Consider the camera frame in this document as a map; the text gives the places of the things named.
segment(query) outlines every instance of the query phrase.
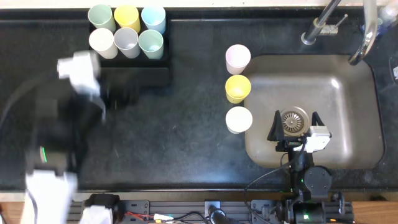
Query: drain strainer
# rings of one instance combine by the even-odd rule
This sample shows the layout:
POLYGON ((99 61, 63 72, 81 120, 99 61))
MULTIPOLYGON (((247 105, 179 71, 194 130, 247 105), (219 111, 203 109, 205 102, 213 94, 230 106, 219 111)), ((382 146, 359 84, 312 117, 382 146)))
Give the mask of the drain strainer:
POLYGON ((286 134, 290 136, 299 136, 309 128, 310 118, 307 113, 296 106, 284 109, 280 116, 286 134))

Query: green light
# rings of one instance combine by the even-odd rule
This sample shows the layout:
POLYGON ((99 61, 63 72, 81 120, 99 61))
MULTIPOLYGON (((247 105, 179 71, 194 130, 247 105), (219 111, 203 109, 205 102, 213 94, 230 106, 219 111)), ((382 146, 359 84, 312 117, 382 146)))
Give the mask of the green light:
POLYGON ((44 147, 42 147, 42 151, 43 151, 44 162, 47 162, 47 157, 45 156, 45 149, 44 149, 44 147))

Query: cup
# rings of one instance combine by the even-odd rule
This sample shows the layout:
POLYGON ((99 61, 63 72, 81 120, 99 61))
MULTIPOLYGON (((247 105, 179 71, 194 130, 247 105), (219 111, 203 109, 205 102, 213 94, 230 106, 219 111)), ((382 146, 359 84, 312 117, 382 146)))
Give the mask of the cup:
POLYGON ((115 46, 113 40, 112 32, 105 28, 94 30, 88 38, 91 48, 105 59, 115 58, 118 54, 118 48, 115 46))
POLYGON ((128 58, 136 58, 139 55, 138 34, 132 28, 125 27, 116 31, 114 44, 128 58))
POLYGON ((142 32, 138 44, 149 59, 160 59, 163 56, 163 36, 156 30, 142 32))
POLYGON ((225 83, 226 98, 231 103, 242 102, 250 90, 250 81, 243 75, 233 75, 225 83))
POLYGON ((225 116, 226 126, 233 134, 248 130, 253 123, 250 111, 242 106, 231 108, 225 116))
POLYGON ((105 28, 114 32, 116 25, 112 16, 112 9, 104 4, 91 7, 88 11, 88 20, 97 28, 105 28))
POLYGON ((248 65, 251 59, 250 51, 241 44, 229 47, 225 53, 226 69, 232 75, 239 75, 248 65))
POLYGON ((141 18, 148 29, 153 29, 161 34, 166 31, 166 11, 163 7, 145 7, 141 18))
POLYGON ((130 27, 137 33, 141 30, 139 15, 136 7, 132 5, 123 5, 116 8, 114 18, 120 27, 130 27))

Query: wooden floor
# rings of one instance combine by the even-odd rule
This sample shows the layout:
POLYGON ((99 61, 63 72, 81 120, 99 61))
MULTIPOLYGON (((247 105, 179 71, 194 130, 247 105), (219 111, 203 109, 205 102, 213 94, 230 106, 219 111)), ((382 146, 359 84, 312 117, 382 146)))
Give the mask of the wooden floor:
MULTIPOLYGON (((19 224, 24 207, 23 202, 0 203, 7 224, 19 224)), ((398 202, 353 202, 355 223, 393 224, 398 223, 398 202)))

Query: stainless steel sink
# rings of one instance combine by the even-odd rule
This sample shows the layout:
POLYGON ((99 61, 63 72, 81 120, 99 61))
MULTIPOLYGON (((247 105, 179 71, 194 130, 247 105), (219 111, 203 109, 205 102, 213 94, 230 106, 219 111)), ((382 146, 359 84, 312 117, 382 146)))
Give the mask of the stainless steel sink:
POLYGON ((381 160, 384 145, 373 74, 365 62, 352 66, 348 58, 264 55, 251 60, 244 74, 252 89, 244 106, 253 124, 245 135, 246 150, 255 163, 279 166, 282 153, 275 152, 275 142, 267 141, 276 110, 284 111, 291 135, 307 128, 305 113, 311 119, 318 112, 332 138, 326 149, 313 154, 317 165, 367 169, 381 160))

